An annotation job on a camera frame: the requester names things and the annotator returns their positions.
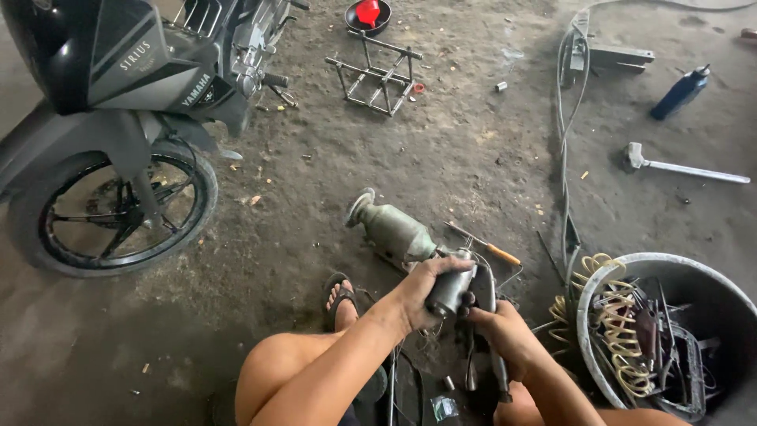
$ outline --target foot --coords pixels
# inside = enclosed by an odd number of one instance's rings
[[[341,288],[340,286],[344,286],[344,288],[346,288],[347,290],[353,291],[352,284],[348,280],[342,281],[341,284],[337,283],[336,285],[334,285],[334,288],[332,288],[332,294],[331,296],[329,296],[329,301],[326,303],[326,311],[331,308],[331,304],[334,302],[334,298],[336,298],[336,293]],[[352,324],[355,324],[357,319],[358,316],[355,305],[353,305],[351,300],[343,299],[336,307],[334,332],[338,333],[340,331],[347,330]]]

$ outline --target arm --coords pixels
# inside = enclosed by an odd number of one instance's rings
[[[471,310],[489,343],[508,362],[510,377],[534,398],[546,426],[605,426],[581,389],[555,362],[515,308],[497,302],[497,313]]]
[[[433,323],[423,302],[436,276],[472,265],[454,257],[418,265],[344,336],[285,384],[255,415],[251,426],[337,424],[389,352],[412,330]]]

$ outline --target dirty floor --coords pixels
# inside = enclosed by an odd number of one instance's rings
[[[361,64],[359,43],[343,30],[347,3],[293,9],[300,20],[289,25],[271,69],[292,77],[300,107],[279,112],[267,92],[260,104],[270,112],[256,110],[242,138],[214,132],[245,159],[235,171],[213,160],[220,197],[202,243],[141,274],[75,281],[29,268],[3,237],[0,424],[203,424],[207,397],[235,378],[257,341],[320,330],[319,289],[333,271],[376,298],[399,282],[362,231],[341,224],[346,204],[365,186],[378,202],[428,225],[440,243],[463,243],[444,229],[442,221],[452,220],[517,255],[525,271],[506,292],[531,324],[545,322],[560,291],[536,234],[545,234],[556,255],[556,50],[582,5],[392,2],[391,27],[379,39],[411,45],[430,67],[416,68],[425,91],[394,118],[345,103],[324,62],[337,56]],[[684,255],[757,299],[754,183],[652,170],[628,175],[615,162],[617,152],[639,142],[651,159],[757,176],[757,46],[737,40],[755,22],[757,8],[711,14],[615,4],[593,11],[596,42],[650,49],[656,60],[641,75],[590,78],[568,166],[586,254]],[[5,27],[0,38],[5,133],[40,94]],[[376,58],[394,59],[388,52]],[[712,64],[711,81],[695,102],[665,122],[652,121],[647,112],[681,70],[704,64]],[[509,88],[495,93],[501,81]],[[570,106],[575,90],[565,97]],[[250,206],[254,196],[260,201]],[[497,268],[500,279],[510,272]],[[445,325],[441,346],[415,339],[406,349],[421,369],[460,379],[459,353],[440,349],[451,348],[453,336]],[[752,386],[741,399],[755,393]],[[459,403],[468,410],[462,396]],[[751,410],[724,409],[711,424],[754,424]]]

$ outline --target hand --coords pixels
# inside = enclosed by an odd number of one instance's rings
[[[554,362],[512,303],[497,300],[496,313],[473,308],[468,319],[507,362],[510,380],[522,382],[530,371]]]
[[[425,307],[425,299],[434,288],[436,277],[450,271],[470,271],[475,265],[473,260],[462,260],[455,256],[433,258],[415,266],[412,272],[384,299],[399,307],[407,326],[412,330],[429,328],[438,323]]]

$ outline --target red funnel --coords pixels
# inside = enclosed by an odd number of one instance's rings
[[[376,18],[379,17],[380,12],[378,0],[365,0],[355,9],[357,19],[362,23],[367,23],[371,28],[376,28]]]

